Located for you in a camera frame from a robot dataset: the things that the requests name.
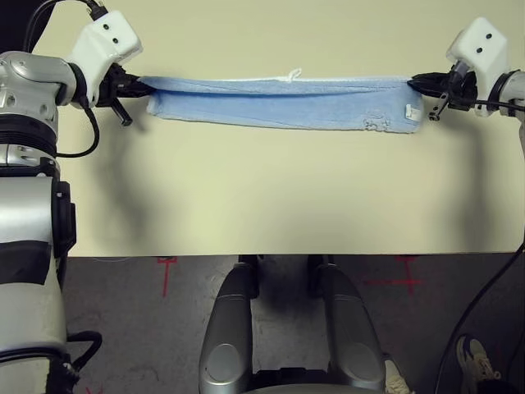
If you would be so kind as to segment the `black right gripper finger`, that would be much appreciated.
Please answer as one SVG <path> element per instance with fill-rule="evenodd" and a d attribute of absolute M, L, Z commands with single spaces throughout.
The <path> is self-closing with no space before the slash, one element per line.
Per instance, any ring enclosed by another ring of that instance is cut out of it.
<path fill-rule="evenodd" d="M 413 76 L 408 83 L 410 85 L 441 85 L 448 80 L 447 73 L 421 73 Z"/>
<path fill-rule="evenodd" d="M 442 97 L 447 94 L 446 89 L 439 85 L 410 84 L 409 86 L 415 91 L 419 92 L 421 95 L 428 97 Z"/>

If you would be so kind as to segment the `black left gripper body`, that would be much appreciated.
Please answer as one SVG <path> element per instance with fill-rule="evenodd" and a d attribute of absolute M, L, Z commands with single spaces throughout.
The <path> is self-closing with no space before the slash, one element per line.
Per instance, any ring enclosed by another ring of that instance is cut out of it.
<path fill-rule="evenodd" d="M 119 89 L 123 89 L 128 81 L 126 72 L 118 64 L 111 64 L 99 86 L 97 108 L 110 108 L 119 118 L 122 126 L 130 126 L 132 118 L 118 98 Z"/>

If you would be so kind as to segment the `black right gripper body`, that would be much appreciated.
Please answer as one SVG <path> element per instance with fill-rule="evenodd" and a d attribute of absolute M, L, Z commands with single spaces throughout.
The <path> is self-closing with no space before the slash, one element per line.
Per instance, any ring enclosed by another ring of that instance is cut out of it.
<path fill-rule="evenodd" d="M 428 117 L 431 121 L 439 121 L 445 109 L 454 109 L 468 112 L 477 98 L 476 76 L 473 71 L 462 74 L 458 71 L 449 71 L 448 80 L 440 86 L 447 94 L 437 98 Z"/>

